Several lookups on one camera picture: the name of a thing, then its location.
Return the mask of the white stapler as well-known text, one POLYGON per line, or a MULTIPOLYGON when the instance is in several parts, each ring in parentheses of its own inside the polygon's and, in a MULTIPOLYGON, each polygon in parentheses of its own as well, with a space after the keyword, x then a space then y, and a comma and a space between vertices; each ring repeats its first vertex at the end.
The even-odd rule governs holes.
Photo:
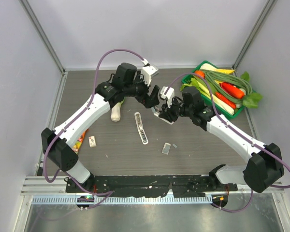
POLYGON ((141 114, 139 112, 135 112, 134 117, 135 117, 136 126, 137 126, 138 133, 140 135, 141 141, 144 145, 146 145, 146 144, 148 144, 148 138, 147 138, 146 133, 145 133, 144 128, 143 128, 141 114))

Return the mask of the staples tray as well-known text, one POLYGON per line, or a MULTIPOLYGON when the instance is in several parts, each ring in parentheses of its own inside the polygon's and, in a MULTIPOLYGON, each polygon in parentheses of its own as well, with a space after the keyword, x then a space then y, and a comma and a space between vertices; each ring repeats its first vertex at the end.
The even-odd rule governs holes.
POLYGON ((163 148, 162 148, 162 154, 168 155, 170 152, 171 144, 170 143, 165 143, 163 148))

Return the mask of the staples box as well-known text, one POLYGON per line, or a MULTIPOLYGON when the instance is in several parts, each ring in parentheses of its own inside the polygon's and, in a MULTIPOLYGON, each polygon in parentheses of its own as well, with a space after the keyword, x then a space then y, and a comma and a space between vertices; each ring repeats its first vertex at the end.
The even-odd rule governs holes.
POLYGON ((97 146, 95 136, 90 136, 88 138, 88 141, 89 141, 89 147, 96 147, 97 146))

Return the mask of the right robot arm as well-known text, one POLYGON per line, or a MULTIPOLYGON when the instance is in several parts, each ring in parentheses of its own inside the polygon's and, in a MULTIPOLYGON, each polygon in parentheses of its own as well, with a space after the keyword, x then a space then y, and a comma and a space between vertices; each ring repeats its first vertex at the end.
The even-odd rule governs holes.
POLYGON ((238 129, 226 117, 206 105, 195 87, 185 87, 182 98, 174 95, 174 89, 163 87, 162 105, 158 117, 173 124, 179 117, 188 117, 192 123, 216 136, 231 147, 245 161, 244 166, 222 164, 210 172, 209 187, 219 191, 226 184, 246 184, 253 191, 262 193, 284 175, 280 148, 260 142, 238 129))

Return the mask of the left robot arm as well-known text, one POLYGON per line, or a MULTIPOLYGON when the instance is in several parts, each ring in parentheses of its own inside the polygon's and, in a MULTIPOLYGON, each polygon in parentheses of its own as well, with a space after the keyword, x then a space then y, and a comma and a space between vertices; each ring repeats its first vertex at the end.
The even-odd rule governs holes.
POLYGON ((138 70, 132 64, 121 63, 110 79, 98 84, 95 92, 70 118, 53 130, 45 128, 42 131, 44 159, 50 159, 76 180, 81 192, 90 192, 93 188, 92 174, 79 161, 72 147, 86 129, 125 97, 134 97, 145 108, 158 105, 159 87, 154 86, 149 91, 151 80, 158 72, 158 68, 149 64, 138 70))

